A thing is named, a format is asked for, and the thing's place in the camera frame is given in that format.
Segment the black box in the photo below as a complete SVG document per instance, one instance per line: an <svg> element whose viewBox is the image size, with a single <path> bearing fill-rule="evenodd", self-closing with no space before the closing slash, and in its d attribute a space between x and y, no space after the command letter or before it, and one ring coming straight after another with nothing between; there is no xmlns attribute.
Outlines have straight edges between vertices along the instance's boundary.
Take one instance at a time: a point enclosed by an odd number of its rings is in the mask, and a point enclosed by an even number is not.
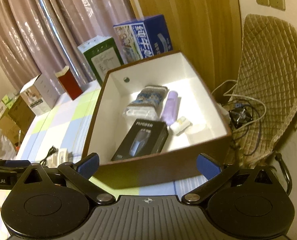
<svg viewBox="0 0 297 240"><path fill-rule="evenodd" d="M168 131L165 122L136 119L112 161L161 152Z"/></svg>

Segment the quilted fabric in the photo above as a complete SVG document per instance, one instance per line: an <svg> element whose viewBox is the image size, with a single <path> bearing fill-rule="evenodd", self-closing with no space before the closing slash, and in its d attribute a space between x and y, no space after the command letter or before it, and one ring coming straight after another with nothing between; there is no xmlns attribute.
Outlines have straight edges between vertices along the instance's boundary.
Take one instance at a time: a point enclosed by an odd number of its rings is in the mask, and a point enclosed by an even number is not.
<svg viewBox="0 0 297 240"><path fill-rule="evenodd" d="M230 150L227 157L227 161L238 157L242 166L253 166L272 152L297 111L297 28L276 17L247 15L234 94L257 98L267 107L258 149L245 156L255 149L259 122L250 125L241 139L245 130L233 134L241 149L238 153ZM263 114L261 104L250 103Z"/></svg>

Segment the tablecloth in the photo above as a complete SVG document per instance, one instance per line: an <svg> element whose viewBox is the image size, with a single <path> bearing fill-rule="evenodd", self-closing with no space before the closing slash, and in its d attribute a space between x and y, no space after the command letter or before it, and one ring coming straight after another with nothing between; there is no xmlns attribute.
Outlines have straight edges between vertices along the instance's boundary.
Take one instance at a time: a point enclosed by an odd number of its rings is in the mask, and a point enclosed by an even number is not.
<svg viewBox="0 0 297 240"><path fill-rule="evenodd" d="M81 159L91 117L98 99L100 86L97 81L87 84L83 94L72 101L65 93L60 96L55 107L48 113L35 117L28 129L16 159L37 162L46 157L48 150L67 148L73 162ZM181 197L206 182L202 175L193 178L115 190L95 178L91 182L100 186L116 198L119 195L178 195ZM0 218L0 240L7 237L7 229Z"/></svg>

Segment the purple bottle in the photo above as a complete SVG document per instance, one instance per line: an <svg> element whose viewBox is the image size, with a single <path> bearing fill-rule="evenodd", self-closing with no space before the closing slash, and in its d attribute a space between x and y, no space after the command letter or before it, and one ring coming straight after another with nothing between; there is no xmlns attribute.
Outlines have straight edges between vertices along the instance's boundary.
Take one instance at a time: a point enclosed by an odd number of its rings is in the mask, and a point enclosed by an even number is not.
<svg viewBox="0 0 297 240"><path fill-rule="evenodd" d="M177 119L177 98L178 93L176 91L170 91L167 96L167 102L161 116L161 121L166 122L167 126L173 124Z"/></svg>

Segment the silver bolt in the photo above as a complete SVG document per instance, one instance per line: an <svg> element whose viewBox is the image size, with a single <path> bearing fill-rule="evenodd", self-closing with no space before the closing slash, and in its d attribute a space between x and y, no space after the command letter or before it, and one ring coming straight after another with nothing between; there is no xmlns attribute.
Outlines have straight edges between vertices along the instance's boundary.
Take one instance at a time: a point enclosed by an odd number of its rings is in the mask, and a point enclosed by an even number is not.
<svg viewBox="0 0 297 240"><path fill-rule="evenodd" d="M188 202L195 202L195 201L198 201L200 199L200 196L198 194L195 194L195 193L189 193L189 194L186 194L184 196L184 198L188 201Z"/></svg>
<svg viewBox="0 0 297 240"><path fill-rule="evenodd" d="M105 204L105 203L112 201L113 196L111 194L102 193L102 194L97 195L96 198L100 204Z"/></svg>

